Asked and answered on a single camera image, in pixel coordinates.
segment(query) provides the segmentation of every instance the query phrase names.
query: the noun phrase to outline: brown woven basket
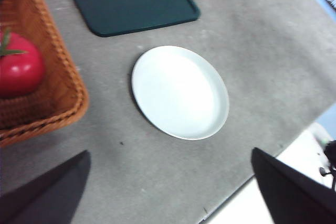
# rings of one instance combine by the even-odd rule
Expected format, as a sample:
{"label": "brown woven basket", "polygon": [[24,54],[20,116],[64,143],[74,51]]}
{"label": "brown woven basket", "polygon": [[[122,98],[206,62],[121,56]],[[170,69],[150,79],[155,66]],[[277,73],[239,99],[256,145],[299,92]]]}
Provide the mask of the brown woven basket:
{"label": "brown woven basket", "polygon": [[46,77],[32,94],[0,99],[0,147],[79,120],[88,94],[44,0],[2,0],[0,28],[10,27],[41,51]]}

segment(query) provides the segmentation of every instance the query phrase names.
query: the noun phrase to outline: white floor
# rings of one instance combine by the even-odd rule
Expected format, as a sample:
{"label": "white floor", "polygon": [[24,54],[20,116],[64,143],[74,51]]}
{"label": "white floor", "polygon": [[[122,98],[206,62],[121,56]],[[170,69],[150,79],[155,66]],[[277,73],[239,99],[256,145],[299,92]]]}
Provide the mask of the white floor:
{"label": "white floor", "polygon": [[[319,173],[319,167],[324,167],[328,171],[328,160],[321,146],[330,140],[332,137],[326,130],[320,124],[313,123],[277,158],[315,181],[331,187],[332,176],[322,177]],[[271,224],[273,220],[259,191],[257,181],[253,178],[205,223]]]}

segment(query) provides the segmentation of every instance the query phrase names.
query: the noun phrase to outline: gray table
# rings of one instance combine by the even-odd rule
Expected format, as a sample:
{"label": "gray table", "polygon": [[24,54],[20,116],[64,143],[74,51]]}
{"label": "gray table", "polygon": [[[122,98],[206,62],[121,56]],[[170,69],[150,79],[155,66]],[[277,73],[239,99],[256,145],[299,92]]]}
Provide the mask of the gray table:
{"label": "gray table", "polygon": [[[80,122],[2,150],[2,190],[88,149],[74,224],[198,223],[252,175],[254,146],[278,154],[335,101],[336,28],[314,0],[195,0],[196,22],[110,38],[72,0],[46,1],[91,105]],[[197,52],[223,77],[230,115],[215,136],[173,138],[135,107],[132,66],[161,45]]]}

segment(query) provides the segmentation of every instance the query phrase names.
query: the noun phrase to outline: red tomato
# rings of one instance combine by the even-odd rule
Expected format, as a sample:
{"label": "red tomato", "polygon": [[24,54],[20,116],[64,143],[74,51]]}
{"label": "red tomato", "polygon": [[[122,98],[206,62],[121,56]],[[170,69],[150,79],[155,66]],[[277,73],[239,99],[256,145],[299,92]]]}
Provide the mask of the red tomato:
{"label": "red tomato", "polygon": [[45,65],[38,49],[27,39],[10,33],[6,50],[25,53],[0,55],[0,98],[13,98],[37,89],[45,75]]}

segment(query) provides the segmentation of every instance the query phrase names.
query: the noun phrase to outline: white plate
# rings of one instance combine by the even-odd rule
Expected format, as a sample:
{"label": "white plate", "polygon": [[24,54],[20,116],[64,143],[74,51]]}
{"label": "white plate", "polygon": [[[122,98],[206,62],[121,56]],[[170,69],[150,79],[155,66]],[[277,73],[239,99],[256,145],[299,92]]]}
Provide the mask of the white plate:
{"label": "white plate", "polygon": [[218,72],[182,47],[162,46],[145,52],[133,68],[132,89],[143,114],[178,138],[212,136],[228,116],[229,98]]}

